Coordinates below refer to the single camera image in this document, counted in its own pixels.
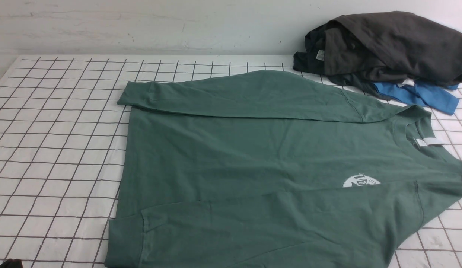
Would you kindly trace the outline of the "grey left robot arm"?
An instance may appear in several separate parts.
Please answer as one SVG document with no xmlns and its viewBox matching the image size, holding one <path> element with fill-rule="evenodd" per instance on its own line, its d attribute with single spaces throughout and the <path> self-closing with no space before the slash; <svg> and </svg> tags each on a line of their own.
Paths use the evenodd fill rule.
<svg viewBox="0 0 462 268">
<path fill-rule="evenodd" d="M 0 268 L 23 268 L 23 263 L 21 259 L 7 259 L 1 263 Z"/>
</svg>

